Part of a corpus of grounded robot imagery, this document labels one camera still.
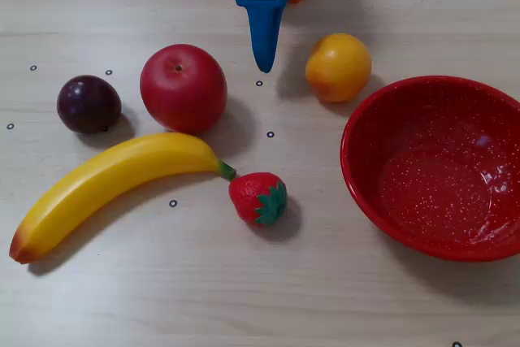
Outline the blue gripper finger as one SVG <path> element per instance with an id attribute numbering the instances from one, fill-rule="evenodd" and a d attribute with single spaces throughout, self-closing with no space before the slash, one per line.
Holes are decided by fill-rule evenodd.
<path id="1" fill-rule="evenodd" d="M 258 69 L 269 73 L 275 61 L 282 10 L 279 8 L 248 7 L 253 56 Z"/>

